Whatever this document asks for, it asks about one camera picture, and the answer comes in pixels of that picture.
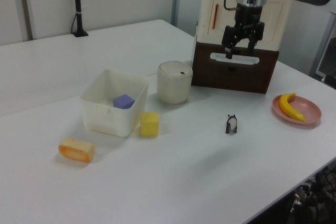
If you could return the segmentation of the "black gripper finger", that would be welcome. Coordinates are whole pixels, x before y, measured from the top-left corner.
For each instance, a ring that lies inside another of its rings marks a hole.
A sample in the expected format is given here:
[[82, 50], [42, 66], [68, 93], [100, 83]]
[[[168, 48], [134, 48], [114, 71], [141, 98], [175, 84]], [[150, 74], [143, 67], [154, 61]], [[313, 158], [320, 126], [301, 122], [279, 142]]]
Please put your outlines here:
[[226, 26], [223, 34], [222, 45], [226, 50], [226, 58], [232, 59], [233, 50], [238, 42], [240, 42], [241, 37], [239, 31], [236, 27]]
[[263, 39], [264, 34], [264, 22], [258, 22], [257, 24], [253, 24], [248, 29], [248, 46], [247, 51], [252, 54], [254, 52], [254, 47], [257, 45], [258, 41]]

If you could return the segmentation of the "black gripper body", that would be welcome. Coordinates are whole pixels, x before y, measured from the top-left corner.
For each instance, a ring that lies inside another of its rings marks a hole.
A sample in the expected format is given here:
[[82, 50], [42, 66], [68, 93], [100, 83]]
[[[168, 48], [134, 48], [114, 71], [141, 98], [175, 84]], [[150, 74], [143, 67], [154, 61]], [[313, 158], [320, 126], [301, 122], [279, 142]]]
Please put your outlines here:
[[235, 26], [252, 26], [257, 25], [260, 22], [262, 6], [245, 6], [237, 3], [237, 9], [235, 11]]

